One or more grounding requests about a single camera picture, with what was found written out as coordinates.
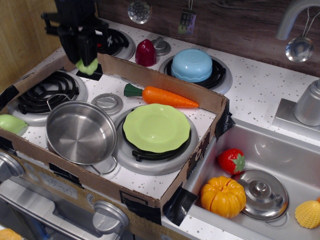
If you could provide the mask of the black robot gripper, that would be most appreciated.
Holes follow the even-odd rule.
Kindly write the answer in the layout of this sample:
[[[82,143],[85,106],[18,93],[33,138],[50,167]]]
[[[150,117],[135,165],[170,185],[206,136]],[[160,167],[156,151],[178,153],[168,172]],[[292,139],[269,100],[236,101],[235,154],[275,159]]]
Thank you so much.
[[[96,37],[107,37],[109,25],[96,17],[94,0],[56,0],[54,3],[56,12],[41,15],[46,32],[59,36],[73,64],[81,59],[88,66],[98,55]]]

